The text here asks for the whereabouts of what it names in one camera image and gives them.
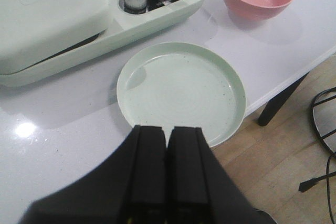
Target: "plate rim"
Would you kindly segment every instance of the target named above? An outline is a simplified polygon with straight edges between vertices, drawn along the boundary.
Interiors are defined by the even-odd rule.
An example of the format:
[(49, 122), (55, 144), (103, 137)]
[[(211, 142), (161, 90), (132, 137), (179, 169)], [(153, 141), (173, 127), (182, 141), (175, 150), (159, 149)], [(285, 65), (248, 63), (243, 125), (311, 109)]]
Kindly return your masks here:
[[(202, 47), (200, 45), (197, 45), (197, 44), (193, 44), (193, 43), (187, 43), (187, 42), (178, 42), (178, 41), (170, 41), (170, 42), (162, 42), (162, 43), (159, 43), (159, 44), (154, 44), (154, 45), (151, 45), (151, 46), (148, 46), (148, 47), (145, 47), (143, 48), (142, 50), (138, 51), (135, 55), (133, 55), (127, 62), (126, 64), (122, 67), (121, 71), (120, 71), (120, 74), (118, 76), (118, 80), (117, 80), (117, 102), (118, 102), (118, 106), (119, 106), (119, 109), (124, 117), (124, 119), (127, 121), (127, 123), (130, 125), (130, 126), (134, 126), (130, 123), (130, 120), (127, 119), (126, 115), (125, 115), (125, 112), (124, 112), (124, 109), (122, 108), (121, 104), (122, 104), (122, 100), (121, 100), (121, 90), (123, 89), (124, 85), (122, 86), (121, 84), (121, 78), (124, 78), (125, 80), (129, 80), (130, 76), (131, 75), (126, 75), (126, 70), (130, 67), (130, 64), (133, 63), (133, 61), (135, 61), (138, 57), (142, 56), (144, 54), (144, 52), (146, 51), (153, 51), (154, 48), (160, 48), (160, 47), (167, 47), (167, 46), (170, 46), (172, 49), (171, 49), (171, 52), (182, 52), (182, 50), (174, 50), (174, 45), (179, 45), (180, 47), (185, 47), (186, 49), (189, 49), (189, 48), (195, 48), (195, 49), (201, 49), (201, 50), (205, 50), (207, 51), (208, 53), (210, 53), (211, 55), (213, 55), (215, 58), (219, 59), (223, 64), (227, 65), (230, 70), (234, 73), (234, 75), (237, 77), (237, 80), (240, 84), (240, 89), (241, 91), (243, 92), (243, 99), (244, 99), (244, 104), (240, 104), (239, 106), (243, 106), (243, 108), (240, 108), (240, 109), (243, 109), (242, 111), (242, 114), (241, 116), (239, 117), (239, 123), (237, 123), (237, 125), (235, 127), (233, 127), (234, 129), (232, 130), (232, 132), (229, 132), (230, 134), (226, 137), (224, 136), (223, 139), (221, 139), (220, 141), (218, 141), (218, 143), (214, 143), (214, 144), (211, 144), (212, 141), (216, 140), (216, 138), (214, 138), (213, 140), (207, 140), (207, 143), (209, 144), (210, 147), (214, 147), (218, 144), (221, 144), (223, 143), (224, 141), (228, 140), (230, 137), (232, 137), (233, 134), (236, 133), (236, 131), (239, 129), (239, 127), (241, 126), (244, 118), (245, 118), (245, 114), (246, 114), (246, 106), (247, 106), (247, 99), (246, 99), (246, 92), (245, 92), (245, 87), (244, 87), (244, 84), (239, 76), (239, 74), (237, 73), (237, 71), (232, 67), (231, 64), (229, 64), (225, 59), (223, 59), (220, 55), (218, 55), (217, 53), (213, 52), (212, 50), (208, 49), (208, 48), (205, 48), (205, 47)], [(157, 58), (157, 57), (161, 57), (161, 56), (164, 56), (166, 54), (158, 54), (158, 55), (151, 55), (151, 57), (149, 58), (149, 60), (146, 60), (146, 61), (143, 61), (141, 62), (141, 64), (138, 64), (138, 66), (136, 68), (133, 68), (134, 70), (145, 65), (147, 62)]]

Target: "black cable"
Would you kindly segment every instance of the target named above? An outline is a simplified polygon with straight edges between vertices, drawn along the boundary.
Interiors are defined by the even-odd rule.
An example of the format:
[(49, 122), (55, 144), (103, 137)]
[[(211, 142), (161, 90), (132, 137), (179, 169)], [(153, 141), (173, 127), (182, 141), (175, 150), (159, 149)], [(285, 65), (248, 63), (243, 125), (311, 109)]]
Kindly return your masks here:
[(328, 161), (327, 161), (327, 167), (326, 167), (325, 171), (326, 171), (326, 176), (327, 176), (326, 179), (327, 179), (328, 210), (329, 210), (329, 215), (330, 215), (331, 222), (332, 222), (332, 224), (335, 224), (334, 217), (332, 215), (332, 209), (331, 209), (330, 184), (329, 184), (329, 165), (330, 165), (330, 161), (333, 157), (336, 158), (335, 153), (333, 155), (329, 156)]
[(309, 190), (313, 186), (317, 185), (317, 183), (319, 181), (324, 180), (327, 177), (331, 178), (331, 177), (334, 177), (334, 176), (336, 176), (336, 172), (329, 173), (328, 175), (325, 174), (325, 175), (320, 176), (318, 178), (311, 178), (310, 180), (307, 180), (305, 182), (301, 182), (300, 185), (299, 185), (299, 191), (302, 192), (302, 193), (304, 193), (305, 191)]

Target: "white table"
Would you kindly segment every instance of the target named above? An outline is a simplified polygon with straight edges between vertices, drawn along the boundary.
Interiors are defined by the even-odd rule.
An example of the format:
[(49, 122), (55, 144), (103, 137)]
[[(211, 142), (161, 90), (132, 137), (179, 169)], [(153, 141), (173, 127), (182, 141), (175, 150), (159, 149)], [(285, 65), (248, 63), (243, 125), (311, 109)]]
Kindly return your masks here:
[(116, 82), (139, 50), (185, 41), (221, 55), (239, 73), (246, 115), (336, 51), (336, 0), (294, 0), (279, 16), (252, 23), (223, 0), (205, 0), (187, 21), (63, 73), (21, 88), (0, 86), (0, 223), (80, 178), (131, 130)]

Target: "table leg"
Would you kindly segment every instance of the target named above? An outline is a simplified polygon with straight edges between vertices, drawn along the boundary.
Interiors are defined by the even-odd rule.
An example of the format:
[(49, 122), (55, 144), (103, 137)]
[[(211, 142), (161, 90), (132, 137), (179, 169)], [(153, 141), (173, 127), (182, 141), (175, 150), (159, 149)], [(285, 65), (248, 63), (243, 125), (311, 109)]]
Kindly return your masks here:
[(264, 108), (263, 112), (261, 113), (258, 119), (258, 124), (260, 126), (266, 126), (272, 120), (275, 114), (280, 110), (280, 108), (284, 105), (284, 103), (288, 100), (288, 98), (293, 94), (295, 89), (300, 85), (300, 83), (304, 80), (307, 74), (305, 74), (299, 80), (294, 82), (291, 86), (283, 90), (283, 92), (279, 93), (274, 98), (269, 100), (269, 102), (266, 104), (266, 107)]

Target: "speckled plate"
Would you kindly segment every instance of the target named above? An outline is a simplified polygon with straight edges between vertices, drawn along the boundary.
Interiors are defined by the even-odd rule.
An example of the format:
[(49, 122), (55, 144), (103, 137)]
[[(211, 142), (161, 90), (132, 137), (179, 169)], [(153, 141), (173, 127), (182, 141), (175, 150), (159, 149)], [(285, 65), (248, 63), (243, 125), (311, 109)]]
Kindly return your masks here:
[(130, 125), (201, 127), (209, 146), (232, 136), (245, 114), (243, 84), (234, 69), (206, 48), (179, 42), (143, 49), (123, 67), (117, 84)]

